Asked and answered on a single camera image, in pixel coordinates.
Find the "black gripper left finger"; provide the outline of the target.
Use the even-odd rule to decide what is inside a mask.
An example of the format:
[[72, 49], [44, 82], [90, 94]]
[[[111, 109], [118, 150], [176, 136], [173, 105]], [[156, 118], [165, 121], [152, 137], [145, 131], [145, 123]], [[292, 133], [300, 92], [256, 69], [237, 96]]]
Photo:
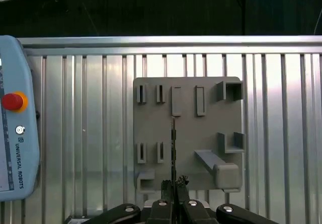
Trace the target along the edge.
[[172, 223], [172, 182], [161, 183], [162, 199], [152, 200], [144, 208], [130, 203], [121, 204], [85, 223]]

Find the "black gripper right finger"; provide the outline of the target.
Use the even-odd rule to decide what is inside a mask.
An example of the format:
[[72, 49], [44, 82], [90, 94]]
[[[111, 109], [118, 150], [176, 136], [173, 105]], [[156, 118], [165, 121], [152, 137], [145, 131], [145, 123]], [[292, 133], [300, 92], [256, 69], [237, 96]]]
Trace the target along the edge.
[[190, 198], [188, 183], [188, 177], [183, 175], [176, 181], [179, 223], [274, 223], [266, 217], [234, 204], [222, 204], [214, 211], [208, 203]]

